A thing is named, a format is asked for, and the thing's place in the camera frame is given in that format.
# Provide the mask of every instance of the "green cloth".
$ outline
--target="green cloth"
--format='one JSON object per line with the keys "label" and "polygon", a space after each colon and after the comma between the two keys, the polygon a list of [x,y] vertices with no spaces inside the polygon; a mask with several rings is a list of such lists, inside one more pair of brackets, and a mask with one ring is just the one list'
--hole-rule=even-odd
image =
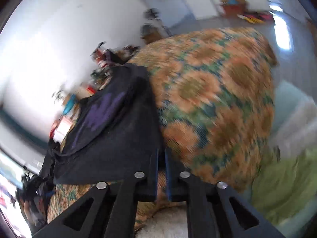
{"label": "green cloth", "polygon": [[317,148],[261,167],[252,184],[252,205],[272,224],[303,209],[317,192]]}

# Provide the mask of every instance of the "tiled floor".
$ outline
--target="tiled floor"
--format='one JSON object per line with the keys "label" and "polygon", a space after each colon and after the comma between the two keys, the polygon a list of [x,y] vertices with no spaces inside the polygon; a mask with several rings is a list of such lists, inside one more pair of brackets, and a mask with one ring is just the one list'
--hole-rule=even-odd
{"label": "tiled floor", "polygon": [[[273,23],[250,24],[239,18],[212,18],[188,19],[171,31],[176,35],[205,28],[254,27],[267,37],[278,59],[279,66],[272,69],[275,85],[277,86],[281,80],[286,80],[312,96],[317,102],[317,59],[312,35],[304,22],[283,12],[275,12],[275,14],[280,17],[276,20],[277,27]],[[281,48],[280,46],[287,47],[288,38],[290,49]]]}

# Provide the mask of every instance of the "metal rivet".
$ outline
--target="metal rivet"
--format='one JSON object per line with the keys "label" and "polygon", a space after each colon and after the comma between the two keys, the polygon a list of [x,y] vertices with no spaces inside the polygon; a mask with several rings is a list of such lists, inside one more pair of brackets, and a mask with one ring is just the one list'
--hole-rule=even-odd
{"label": "metal rivet", "polygon": [[134,174],[135,178],[143,178],[145,176],[145,174],[143,172],[136,172]]}
{"label": "metal rivet", "polygon": [[188,178],[191,175],[190,172],[184,171],[180,173],[180,177],[182,178]]}
{"label": "metal rivet", "polygon": [[226,184],[226,183],[223,182],[223,181],[220,181],[220,182],[217,183],[217,187],[218,187],[219,189],[226,189],[226,188],[228,187],[228,184]]}
{"label": "metal rivet", "polygon": [[107,188],[107,185],[108,185],[108,184],[107,184],[106,182],[101,181],[101,182],[98,182],[98,183],[97,183],[96,187],[97,187],[97,189],[102,190],[102,189]]}

